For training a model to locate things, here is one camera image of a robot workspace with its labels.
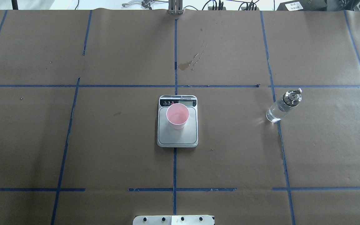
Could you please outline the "silver digital kitchen scale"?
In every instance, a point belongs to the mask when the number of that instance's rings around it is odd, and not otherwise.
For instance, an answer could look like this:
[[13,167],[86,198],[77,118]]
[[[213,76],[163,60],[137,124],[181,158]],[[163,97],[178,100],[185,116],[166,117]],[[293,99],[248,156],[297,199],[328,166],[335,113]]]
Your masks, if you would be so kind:
[[196,96],[160,96],[156,142],[159,147],[194,148],[198,145],[198,100]]

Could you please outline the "clear glass sauce bottle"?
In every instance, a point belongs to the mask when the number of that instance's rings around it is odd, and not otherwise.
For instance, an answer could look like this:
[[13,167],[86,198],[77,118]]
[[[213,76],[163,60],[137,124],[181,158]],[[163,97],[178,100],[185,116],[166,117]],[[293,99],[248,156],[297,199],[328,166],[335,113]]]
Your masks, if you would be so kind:
[[272,123],[281,121],[290,111],[301,103],[302,92],[303,90],[301,88],[285,92],[266,111],[266,118]]

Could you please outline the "aluminium frame post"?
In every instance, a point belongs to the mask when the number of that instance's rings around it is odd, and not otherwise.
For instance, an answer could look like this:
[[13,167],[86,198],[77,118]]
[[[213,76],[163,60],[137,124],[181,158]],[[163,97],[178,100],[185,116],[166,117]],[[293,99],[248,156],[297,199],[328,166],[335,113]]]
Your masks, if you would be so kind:
[[183,12],[183,0],[168,0],[168,14],[180,15]]

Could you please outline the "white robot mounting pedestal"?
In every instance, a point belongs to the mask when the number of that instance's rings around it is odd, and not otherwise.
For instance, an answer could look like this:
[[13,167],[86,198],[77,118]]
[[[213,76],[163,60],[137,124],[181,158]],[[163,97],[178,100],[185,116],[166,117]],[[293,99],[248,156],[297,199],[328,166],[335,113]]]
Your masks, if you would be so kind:
[[211,215],[145,215],[136,216],[133,225],[214,225]]

